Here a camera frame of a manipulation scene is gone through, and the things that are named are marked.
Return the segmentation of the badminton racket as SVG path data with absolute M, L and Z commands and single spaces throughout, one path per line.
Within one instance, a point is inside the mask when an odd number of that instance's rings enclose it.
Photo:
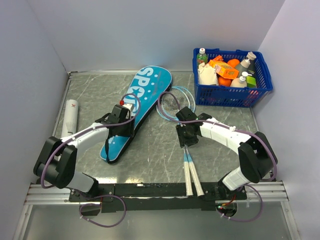
M 172 92 L 173 95 L 175 95 L 180 105 L 186 105 L 187 107 L 191 106 L 191 100 L 189 98 L 190 95 L 187 93 L 188 90 L 186 90 L 184 87 L 174 86 L 171 88 L 170 91 Z M 188 157 L 186 153 L 186 147 L 183 148 L 183 164 L 184 164 L 186 196 L 189 197 L 193 195 L 193 189 L 192 189 L 192 181 L 191 181 Z
M 186 106 L 185 104 L 179 104 L 176 96 L 173 95 L 173 93 L 171 92 L 171 89 L 169 90 L 168 93 L 163 94 L 161 96 L 160 103 L 156 106 L 156 109 L 159 115 L 164 119 L 167 119 L 167 120 L 174 119 L 177 121 L 178 118 L 176 114 L 180 110 L 182 110 L 184 107 L 188 108 L 189 110 L 191 110 L 192 113 L 194 113 L 196 109 L 195 99 L 189 90 L 187 93 L 189 94 L 189 99 L 191 102 L 190 107 Z M 204 191 L 201 186 L 201 182 L 199 180 L 195 164 L 193 163 L 192 157 L 189 153 L 189 149 L 187 146 L 185 146 L 185 150 L 186 150 L 186 155 L 188 157 L 189 171 L 191 176 L 191 185 L 195 186 L 196 194 L 198 197 L 203 196 Z

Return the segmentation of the blue racket cover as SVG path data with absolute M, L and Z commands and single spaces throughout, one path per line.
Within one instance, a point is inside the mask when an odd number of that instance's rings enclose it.
M 145 66 L 135 74 L 126 92 L 129 95 L 124 98 L 124 103 L 134 105 L 135 133 L 155 108 L 160 94 L 170 89 L 172 81 L 172 74 L 160 66 Z M 100 157 L 108 164 L 116 163 L 133 139 L 124 136 L 109 138 L 100 150 Z

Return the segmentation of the white shuttlecock tube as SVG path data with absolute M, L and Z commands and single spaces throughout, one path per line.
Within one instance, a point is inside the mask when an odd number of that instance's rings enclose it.
M 68 137 L 76 133 L 78 122 L 79 103 L 74 99 L 68 99 L 65 104 L 61 137 Z

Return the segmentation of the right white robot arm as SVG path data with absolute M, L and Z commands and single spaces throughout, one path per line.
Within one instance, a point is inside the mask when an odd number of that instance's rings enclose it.
M 276 170 L 278 160 L 266 136 L 228 126 L 211 115 L 196 115 L 188 107 L 176 114 L 176 132 L 179 144 L 187 148 L 198 143 L 198 137 L 218 142 L 238 155 L 239 167 L 227 173 L 220 181 L 218 193 L 230 199 L 236 190 L 248 183 L 259 183 L 271 170 Z

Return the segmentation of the blue plastic basket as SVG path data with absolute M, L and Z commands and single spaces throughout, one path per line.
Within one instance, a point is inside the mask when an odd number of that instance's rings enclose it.
M 256 55 L 256 60 L 254 61 L 256 88 L 236 88 L 199 84 L 197 66 L 197 54 L 199 51 L 199 48 L 194 48 L 192 59 L 194 98 L 197 105 L 250 108 L 273 90 L 269 68 L 263 54 L 259 51 L 253 52 Z

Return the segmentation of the beige cloth bag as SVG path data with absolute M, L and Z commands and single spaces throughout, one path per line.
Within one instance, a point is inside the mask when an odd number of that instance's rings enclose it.
M 218 78 L 216 69 L 211 67 L 208 63 L 200 63 L 198 66 L 198 82 L 200 85 L 218 86 Z

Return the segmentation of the orange fruit front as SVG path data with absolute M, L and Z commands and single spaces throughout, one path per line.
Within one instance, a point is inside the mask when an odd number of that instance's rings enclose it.
M 230 87 L 232 81 L 233 81 L 232 79 L 224 78 L 222 76 L 218 77 L 218 85 L 219 86 Z

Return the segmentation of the orange fruit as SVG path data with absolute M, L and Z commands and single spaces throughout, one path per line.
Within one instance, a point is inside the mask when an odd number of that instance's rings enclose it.
M 232 68 L 235 68 L 238 64 L 240 63 L 240 61 L 236 58 L 230 59 L 227 64 L 229 66 L 231 66 Z
M 233 81 L 232 79 L 224 78 L 222 76 L 218 77 L 218 85 L 219 86 L 230 87 L 232 81 Z

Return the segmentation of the orange carton box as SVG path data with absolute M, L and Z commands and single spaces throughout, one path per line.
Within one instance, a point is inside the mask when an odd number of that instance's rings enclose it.
M 235 79 L 239 75 L 239 71 L 224 61 L 211 59 L 208 64 L 215 69 L 216 73 L 225 79 Z

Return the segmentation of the white pump bottle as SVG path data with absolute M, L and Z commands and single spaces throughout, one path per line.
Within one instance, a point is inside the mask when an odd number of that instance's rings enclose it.
M 252 74 L 250 74 L 246 71 L 243 71 L 239 77 L 232 80 L 230 87 L 232 87 L 232 88 L 245 88 L 245 87 L 247 87 L 247 77 L 248 76 L 251 77 Z

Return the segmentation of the green drink bottle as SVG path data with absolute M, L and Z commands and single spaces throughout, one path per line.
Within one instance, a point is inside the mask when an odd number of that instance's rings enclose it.
M 197 66 L 204 63 L 205 65 L 208 63 L 208 55 L 206 54 L 205 48 L 200 48 L 199 53 L 196 56 Z

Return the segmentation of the green box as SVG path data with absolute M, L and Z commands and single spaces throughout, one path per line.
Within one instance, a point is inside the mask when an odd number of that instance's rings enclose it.
M 246 82 L 247 82 L 247 87 L 249 87 L 249 88 L 256 88 L 257 87 L 256 78 L 253 76 L 247 76 Z

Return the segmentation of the orange fruit back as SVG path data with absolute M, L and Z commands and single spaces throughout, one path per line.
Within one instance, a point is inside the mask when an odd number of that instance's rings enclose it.
M 230 59 L 227 64 L 229 66 L 231 66 L 232 68 L 235 68 L 238 64 L 240 63 L 240 61 L 236 58 Z

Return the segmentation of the grey pump bottle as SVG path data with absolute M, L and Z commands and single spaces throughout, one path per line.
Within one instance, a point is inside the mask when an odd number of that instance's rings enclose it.
M 237 77 L 239 78 L 242 75 L 242 72 L 246 72 L 251 64 L 254 64 L 256 55 L 250 51 L 247 53 L 246 57 L 235 66 L 235 69 L 238 71 Z

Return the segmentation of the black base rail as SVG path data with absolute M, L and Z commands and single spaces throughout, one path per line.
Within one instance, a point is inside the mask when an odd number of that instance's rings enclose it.
M 202 182 L 204 195 L 187 196 L 186 184 L 178 183 L 103 183 L 99 185 L 96 197 L 74 190 L 69 195 L 71 203 L 94 203 L 101 207 L 102 213 L 156 210 L 215 211 L 218 203 L 242 201 L 247 199 L 244 187 L 230 191 L 217 182 Z

